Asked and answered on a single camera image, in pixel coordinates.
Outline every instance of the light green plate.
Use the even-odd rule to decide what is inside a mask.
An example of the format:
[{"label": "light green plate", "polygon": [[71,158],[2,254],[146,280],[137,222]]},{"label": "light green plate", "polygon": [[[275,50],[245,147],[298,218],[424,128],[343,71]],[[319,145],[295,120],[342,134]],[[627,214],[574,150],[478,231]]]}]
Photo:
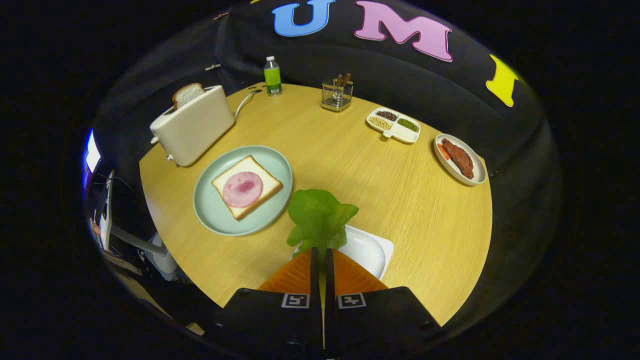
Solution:
[{"label": "light green plate", "polygon": [[[255,161],[280,180],[283,188],[253,213],[237,221],[211,181],[248,155],[252,155]],[[264,229],[278,218],[289,202],[292,188],[291,166],[282,154],[260,145],[239,147],[222,154],[202,172],[193,191],[193,209],[200,222],[214,233],[229,236],[247,235]]]}]

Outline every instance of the beans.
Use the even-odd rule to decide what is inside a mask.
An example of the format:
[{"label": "beans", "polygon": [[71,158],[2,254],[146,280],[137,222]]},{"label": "beans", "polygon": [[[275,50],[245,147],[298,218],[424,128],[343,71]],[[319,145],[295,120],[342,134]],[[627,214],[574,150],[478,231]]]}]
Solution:
[{"label": "beans", "polygon": [[371,124],[374,124],[375,126],[378,126],[378,127],[382,127],[382,129],[384,130],[391,129],[391,124],[389,124],[385,119],[382,119],[379,117],[371,117],[370,121],[371,121]]},{"label": "beans", "polygon": [[398,116],[390,111],[378,111],[376,113],[376,115],[380,115],[383,118],[387,119],[387,120],[391,120],[391,121],[396,121],[396,119],[398,118]]}]

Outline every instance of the black cloth backdrop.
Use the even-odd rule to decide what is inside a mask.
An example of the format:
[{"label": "black cloth backdrop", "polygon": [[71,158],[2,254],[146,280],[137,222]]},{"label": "black cloth backdrop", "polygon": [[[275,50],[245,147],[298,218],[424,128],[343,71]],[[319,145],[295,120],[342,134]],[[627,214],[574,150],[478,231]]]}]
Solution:
[{"label": "black cloth backdrop", "polygon": [[[232,94],[264,80],[262,66],[270,55],[280,64],[285,83],[319,88],[322,81],[349,71],[355,96],[457,136],[485,159],[492,187],[492,243],[476,289],[447,324],[462,330],[497,308],[528,278],[554,233],[561,174],[543,106],[519,76],[515,105],[507,107],[485,85],[495,74],[489,54],[500,54],[412,5],[384,1],[405,20],[424,16],[450,27],[452,62],[415,50],[411,43],[417,35],[397,44],[381,27],[384,41],[357,38],[354,31],[362,27],[363,10],[354,1],[332,3],[329,21],[318,32],[280,36],[271,11],[291,2],[244,3],[219,19],[208,15],[159,44],[114,84],[94,130],[104,161],[137,193],[114,203],[117,223],[142,237],[154,231],[138,162],[151,148],[150,123],[171,106],[171,96],[181,86],[220,84]],[[312,7],[301,4],[294,22],[306,24],[311,16]],[[215,63],[221,67],[205,71]]]}]

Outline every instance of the white tray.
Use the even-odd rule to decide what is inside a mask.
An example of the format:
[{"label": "white tray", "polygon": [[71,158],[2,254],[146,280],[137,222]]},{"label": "white tray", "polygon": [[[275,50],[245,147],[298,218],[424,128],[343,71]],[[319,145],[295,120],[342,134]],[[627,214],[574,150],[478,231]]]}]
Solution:
[{"label": "white tray", "polygon": [[[391,255],[394,253],[394,244],[387,239],[352,226],[346,225],[345,230],[347,244],[339,248],[338,251],[349,256],[379,280],[382,279],[389,266]],[[298,244],[293,252],[298,251],[299,246]]]},{"label": "white tray", "polygon": [[[379,111],[389,111],[390,113],[393,113],[394,115],[398,116],[397,119],[406,119],[409,120],[409,122],[415,124],[418,127],[418,131],[415,132],[411,129],[408,129],[400,124],[397,123],[397,119],[396,121],[391,121],[391,120],[387,120],[385,118],[383,118],[382,116],[376,115],[377,112]],[[384,130],[382,127],[377,126],[375,124],[373,124],[371,122],[372,117],[379,117],[381,119],[383,119],[385,122],[387,122],[388,124],[391,125],[391,128],[389,130]],[[394,138],[396,140],[399,140],[401,142],[404,143],[414,143],[416,141],[418,141],[418,137],[420,137],[420,122],[418,122],[417,120],[415,120],[412,117],[409,117],[403,113],[399,113],[396,110],[391,110],[389,108],[376,108],[374,111],[372,111],[368,116],[367,116],[367,124],[371,127],[373,127],[375,130],[378,130],[382,133],[383,136],[387,137],[387,138]]]}]

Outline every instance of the wire basket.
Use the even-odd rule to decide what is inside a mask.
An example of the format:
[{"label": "wire basket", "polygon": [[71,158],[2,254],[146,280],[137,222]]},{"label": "wire basket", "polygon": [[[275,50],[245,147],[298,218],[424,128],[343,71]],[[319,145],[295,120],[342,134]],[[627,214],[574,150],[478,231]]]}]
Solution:
[{"label": "wire basket", "polygon": [[348,81],[346,86],[336,86],[335,80],[331,79],[322,84],[321,106],[332,111],[342,111],[351,105],[353,82]]}]

